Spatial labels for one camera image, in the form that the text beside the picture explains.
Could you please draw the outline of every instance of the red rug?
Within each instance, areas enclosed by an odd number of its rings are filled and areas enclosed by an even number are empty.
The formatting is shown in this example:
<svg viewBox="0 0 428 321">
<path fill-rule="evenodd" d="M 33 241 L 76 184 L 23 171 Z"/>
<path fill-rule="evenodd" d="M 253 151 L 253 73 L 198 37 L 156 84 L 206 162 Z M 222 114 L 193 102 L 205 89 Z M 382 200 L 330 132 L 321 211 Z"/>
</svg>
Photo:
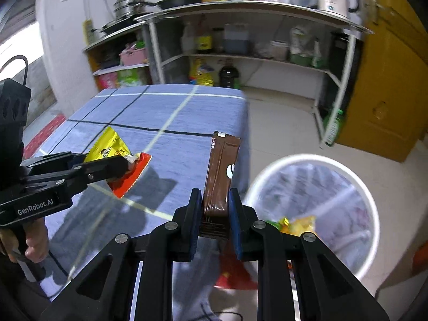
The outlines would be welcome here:
<svg viewBox="0 0 428 321">
<path fill-rule="evenodd" d="M 28 159 L 35 154 L 43 142 L 66 120 L 63 114 L 59 114 L 48 123 L 39 133 L 33 137 L 27 146 L 24 148 L 24 156 L 22 159 Z"/>
</svg>

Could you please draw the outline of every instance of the yellow cabinet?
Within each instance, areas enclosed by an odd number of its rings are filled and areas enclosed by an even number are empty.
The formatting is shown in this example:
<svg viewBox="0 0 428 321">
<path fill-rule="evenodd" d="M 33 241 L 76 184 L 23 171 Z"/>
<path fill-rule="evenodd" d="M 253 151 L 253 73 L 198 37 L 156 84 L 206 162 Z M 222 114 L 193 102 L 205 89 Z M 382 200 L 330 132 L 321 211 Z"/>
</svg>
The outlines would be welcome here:
<svg viewBox="0 0 428 321">
<path fill-rule="evenodd" d="M 402 162 L 428 121 L 428 35 L 406 0 L 365 0 L 362 61 L 338 143 Z"/>
</svg>

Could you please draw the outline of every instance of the frying pan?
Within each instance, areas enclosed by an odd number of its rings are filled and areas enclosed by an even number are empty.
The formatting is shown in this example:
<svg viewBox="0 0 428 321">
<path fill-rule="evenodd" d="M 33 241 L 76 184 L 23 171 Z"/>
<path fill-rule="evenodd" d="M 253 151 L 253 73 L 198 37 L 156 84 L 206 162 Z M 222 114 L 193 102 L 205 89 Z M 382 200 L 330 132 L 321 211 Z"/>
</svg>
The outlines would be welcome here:
<svg viewBox="0 0 428 321">
<path fill-rule="evenodd" d="M 184 5 L 192 5 L 195 3 L 201 3 L 202 0 L 161 0 L 159 2 L 144 2 L 145 5 L 149 6 L 159 6 L 162 10 L 166 10 L 168 8 L 179 7 Z"/>
</svg>

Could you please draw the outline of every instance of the human hand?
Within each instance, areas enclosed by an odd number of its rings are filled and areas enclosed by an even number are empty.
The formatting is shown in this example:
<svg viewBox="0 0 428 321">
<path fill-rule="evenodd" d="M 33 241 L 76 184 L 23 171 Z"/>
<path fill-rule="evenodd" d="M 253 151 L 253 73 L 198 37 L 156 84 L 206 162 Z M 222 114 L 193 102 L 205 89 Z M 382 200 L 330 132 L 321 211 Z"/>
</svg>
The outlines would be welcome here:
<svg viewBox="0 0 428 321">
<path fill-rule="evenodd" d="M 34 263 L 41 262 L 46 258 L 49 250 L 48 229 L 44 224 L 44 217 L 32 223 L 24 224 L 24 231 L 28 246 L 25 256 Z M 18 239 L 10 229 L 0 229 L 0 238 L 6 249 L 6 253 L 3 252 L 2 247 L 0 247 L 0 252 L 7 254 L 9 259 L 16 263 L 17 261 L 12 251 L 18 248 Z"/>
</svg>

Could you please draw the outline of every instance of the pink basket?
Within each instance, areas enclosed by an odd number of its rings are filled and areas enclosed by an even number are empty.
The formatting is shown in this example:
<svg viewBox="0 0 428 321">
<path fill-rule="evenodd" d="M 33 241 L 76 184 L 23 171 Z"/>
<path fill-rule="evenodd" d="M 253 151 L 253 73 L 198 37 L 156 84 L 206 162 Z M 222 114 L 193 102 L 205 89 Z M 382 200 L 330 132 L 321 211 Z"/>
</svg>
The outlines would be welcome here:
<svg viewBox="0 0 428 321">
<path fill-rule="evenodd" d="M 147 64 L 147 50 L 145 47 L 140 49 L 126 49 L 120 53 L 120 60 L 125 66 Z"/>
</svg>

